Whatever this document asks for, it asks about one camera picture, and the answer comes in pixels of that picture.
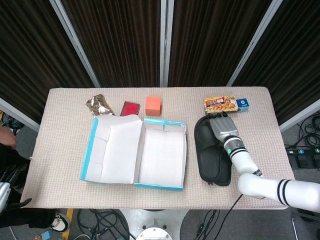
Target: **red pad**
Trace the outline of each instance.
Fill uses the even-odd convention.
[[[131,114],[138,115],[139,110],[140,110],[139,103],[125,101],[123,104],[123,108],[122,108],[120,116],[127,116],[127,115],[131,115]]]

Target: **open cardboard box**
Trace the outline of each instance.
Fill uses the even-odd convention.
[[[94,118],[80,179],[182,191],[186,124],[137,115]]]

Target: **person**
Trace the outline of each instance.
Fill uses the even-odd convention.
[[[12,131],[0,126],[0,170],[12,165],[16,167],[27,165],[26,170],[19,174],[15,186],[11,188],[9,204],[20,202],[21,194],[15,188],[22,188],[25,185],[30,164],[29,160],[21,157],[15,150],[16,144],[16,136]],[[25,224],[30,228],[51,228],[53,231],[63,233],[69,229],[70,221],[62,213],[56,213],[55,209],[28,208],[28,205],[25,208],[4,210],[0,213],[0,228]]]

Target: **foil snack bag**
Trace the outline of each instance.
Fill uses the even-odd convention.
[[[86,105],[94,117],[104,114],[115,115],[102,94],[90,97],[90,99],[86,102]]]

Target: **person's hand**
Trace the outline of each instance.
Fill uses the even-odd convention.
[[[0,144],[15,149],[16,143],[16,136],[13,132],[7,127],[0,126]]]

